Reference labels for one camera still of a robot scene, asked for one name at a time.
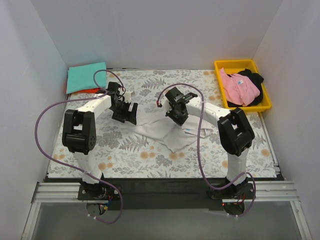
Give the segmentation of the white t shirt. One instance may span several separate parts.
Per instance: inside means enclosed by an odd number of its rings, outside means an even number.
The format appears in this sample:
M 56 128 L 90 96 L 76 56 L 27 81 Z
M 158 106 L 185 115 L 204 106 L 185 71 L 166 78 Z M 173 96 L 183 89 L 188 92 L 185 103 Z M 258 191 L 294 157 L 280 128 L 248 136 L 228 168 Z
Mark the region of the white t shirt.
M 164 112 L 138 112 L 136 125 L 130 130 L 165 145 L 173 153 L 197 141 L 200 118 L 189 115 L 186 122 L 179 126 Z

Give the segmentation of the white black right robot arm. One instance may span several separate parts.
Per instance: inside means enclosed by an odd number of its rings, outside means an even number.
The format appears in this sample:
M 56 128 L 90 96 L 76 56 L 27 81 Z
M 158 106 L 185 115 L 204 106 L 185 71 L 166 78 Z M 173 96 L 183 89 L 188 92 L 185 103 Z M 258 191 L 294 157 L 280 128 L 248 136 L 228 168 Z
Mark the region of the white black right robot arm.
M 162 100 L 158 100 L 157 106 L 164 107 L 166 116 L 179 126 L 182 126 L 189 116 L 199 117 L 197 135 L 200 134 L 203 121 L 218 128 L 220 143 L 227 152 L 227 184 L 221 187 L 208 185 L 213 190 L 226 189 L 227 195 L 232 199 L 243 195 L 245 188 L 242 183 L 247 178 L 247 155 L 255 138 L 244 111 L 241 108 L 230 110 L 216 106 L 205 102 L 202 93 L 183 94 L 176 87 L 170 89 Z

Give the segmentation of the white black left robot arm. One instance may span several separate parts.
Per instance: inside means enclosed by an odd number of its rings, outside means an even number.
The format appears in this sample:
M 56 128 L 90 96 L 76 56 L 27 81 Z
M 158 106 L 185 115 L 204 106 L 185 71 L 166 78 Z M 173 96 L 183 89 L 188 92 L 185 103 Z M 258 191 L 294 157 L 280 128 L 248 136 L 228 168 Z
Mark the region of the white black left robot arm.
M 89 194 L 95 200 L 106 196 L 106 187 L 99 183 L 103 173 L 91 152 L 97 142 L 96 119 L 106 110 L 113 112 L 111 118 L 121 123 L 137 124 L 137 103 L 131 103 L 133 91 L 120 93 L 121 85 L 110 82 L 107 93 L 97 93 L 93 100 L 78 109 L 68 109 L 64 114 L 62 144 L 67 147 L 84 170 L 82 181 L 92 184 Z

